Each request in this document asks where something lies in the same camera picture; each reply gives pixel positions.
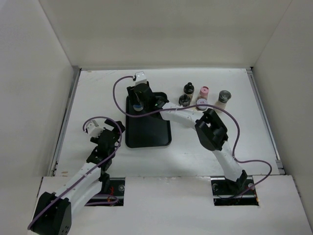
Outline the silver cap blue label bottle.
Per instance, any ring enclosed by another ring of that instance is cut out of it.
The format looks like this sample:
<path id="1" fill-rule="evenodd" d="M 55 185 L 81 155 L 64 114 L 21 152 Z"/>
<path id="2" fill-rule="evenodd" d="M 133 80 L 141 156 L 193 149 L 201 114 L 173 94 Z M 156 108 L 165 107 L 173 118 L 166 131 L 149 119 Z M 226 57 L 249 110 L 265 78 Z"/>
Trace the silver cap blue label bottle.
<path id="1" fill-rule="evenodd" d="M 144 109 L 144 106 L 142 104 L 134 104 L 133 105 L 133 110 L 135 112 L 141 112 Z"/>

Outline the black cap spice bottle front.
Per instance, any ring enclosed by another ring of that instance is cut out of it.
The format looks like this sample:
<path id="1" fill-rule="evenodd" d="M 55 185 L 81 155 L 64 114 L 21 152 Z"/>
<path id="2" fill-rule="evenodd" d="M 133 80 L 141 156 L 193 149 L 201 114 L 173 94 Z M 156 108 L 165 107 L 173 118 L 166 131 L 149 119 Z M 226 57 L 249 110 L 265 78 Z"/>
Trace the black cap spice bottle front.
<path id="1" fill-rule="evenodd" d="M 182 107 L 187 107 L 189 106 L 191 103 L 191 98 L 186 95 L 186 94 L 183 94 L 179 97 L 179 105 L 182 106 Z"/>

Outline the black cap spice bottle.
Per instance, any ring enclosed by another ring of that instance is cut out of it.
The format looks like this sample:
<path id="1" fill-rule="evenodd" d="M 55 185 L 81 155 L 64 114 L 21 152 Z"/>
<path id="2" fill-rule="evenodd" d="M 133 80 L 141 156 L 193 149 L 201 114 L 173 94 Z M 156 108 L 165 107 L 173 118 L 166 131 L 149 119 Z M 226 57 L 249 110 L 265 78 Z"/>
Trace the black cap spice bottle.
<path id="1" fill-rule="evenodd" d="M 187 107 L 189 106 L 191 103 L 191 98 L 186 95 L 186 94 L 183 94 L 179 97 L 179 105 L 182 106 L 182 107 Z"/>
<path id="2" fill-rule="evenodd" d="M 194 94 L 194 85 L 192 82 L 188 82 L 184 87 L 183 87 L 183 93 L 187 96 L 193 97 Z"/>

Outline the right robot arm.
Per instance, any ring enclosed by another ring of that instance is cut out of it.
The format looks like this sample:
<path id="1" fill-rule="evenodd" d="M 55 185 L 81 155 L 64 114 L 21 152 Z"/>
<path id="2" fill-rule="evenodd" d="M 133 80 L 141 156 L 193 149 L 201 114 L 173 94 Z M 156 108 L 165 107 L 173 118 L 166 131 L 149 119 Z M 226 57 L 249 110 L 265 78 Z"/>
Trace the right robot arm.
<path id="1" fill-rule="evenodd" d="M 231 193 L 239 193 L 245 187 L 247 173 L 232 156 L 228 144 L 227 127 L 215 110 L 195 112 L 187 107 L 179 107 L 166 98 L 158 98 L 148 83 L 127 87 L 132 105 L 141 105 L 146 114 L 164 121 L 183 124 L 196 131 L 200 144 L 211 151 L 223 169 L 227 188 Z"/>

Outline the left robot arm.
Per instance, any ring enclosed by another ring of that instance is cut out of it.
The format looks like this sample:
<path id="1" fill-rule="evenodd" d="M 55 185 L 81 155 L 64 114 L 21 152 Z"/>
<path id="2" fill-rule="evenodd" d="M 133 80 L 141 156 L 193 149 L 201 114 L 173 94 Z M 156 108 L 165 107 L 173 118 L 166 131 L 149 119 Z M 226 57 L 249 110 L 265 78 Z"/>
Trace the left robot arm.
<path id="1" fill-rule="evenodd" d="M 120 121 L 105 118 L 111 130 L 88 119 L 84 132 L 96 146 L 80 170 L 53 193 L 44 192 L 38 199 L 33 219 L 27 229 L 38 235 L 68 234 L 73 216 L 96 194 L 105 195 L 110 189 L 107 169 L 121 146 L 125 127 Z"/>

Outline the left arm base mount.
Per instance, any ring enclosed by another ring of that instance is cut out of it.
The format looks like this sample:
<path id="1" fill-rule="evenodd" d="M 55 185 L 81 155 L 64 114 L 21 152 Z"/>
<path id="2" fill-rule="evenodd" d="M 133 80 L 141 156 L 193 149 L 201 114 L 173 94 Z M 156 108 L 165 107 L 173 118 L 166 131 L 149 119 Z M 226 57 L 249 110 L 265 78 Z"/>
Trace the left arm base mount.
<path id="1" fill-rule="evenodd" d="M 117 207 L 124 205 L 124 193 L 126 179 L 121 177 L 111 177 L 103 173 L 100 177 L 102 187 L 99 193 L 95 194 L 85 206 Z"/>

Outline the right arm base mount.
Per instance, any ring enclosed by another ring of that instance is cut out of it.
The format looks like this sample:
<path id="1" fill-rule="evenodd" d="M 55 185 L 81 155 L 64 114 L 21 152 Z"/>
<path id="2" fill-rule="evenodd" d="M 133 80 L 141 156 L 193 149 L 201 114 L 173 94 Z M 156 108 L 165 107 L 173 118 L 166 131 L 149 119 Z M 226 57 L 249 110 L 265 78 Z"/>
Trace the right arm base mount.
<path id="1" fill-rule="evenodd" d="M 259 206 L 252 176 L 239 181 L 240 186 L 224 177 L 211 178 L 215 206 Z"/>

